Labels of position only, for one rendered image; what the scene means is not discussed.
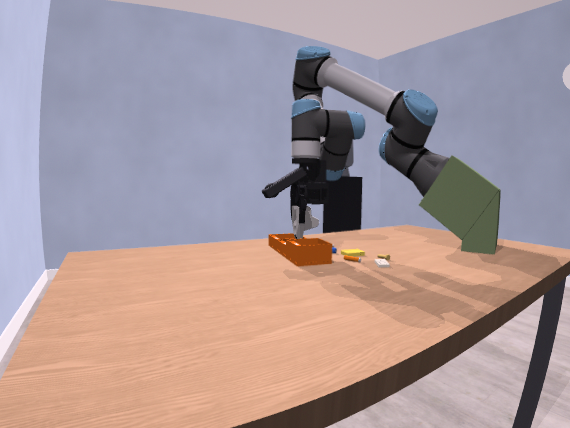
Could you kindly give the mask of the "orange rack of bins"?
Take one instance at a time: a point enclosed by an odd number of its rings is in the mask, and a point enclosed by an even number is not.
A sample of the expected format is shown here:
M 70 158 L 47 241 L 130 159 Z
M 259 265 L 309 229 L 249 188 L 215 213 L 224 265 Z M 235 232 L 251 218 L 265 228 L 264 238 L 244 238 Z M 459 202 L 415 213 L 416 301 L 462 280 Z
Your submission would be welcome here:
M 269 234 L 269 246 L 296 266 L 332 264 L 332 243 L 320 238 L 295 239 L 291 234 Z

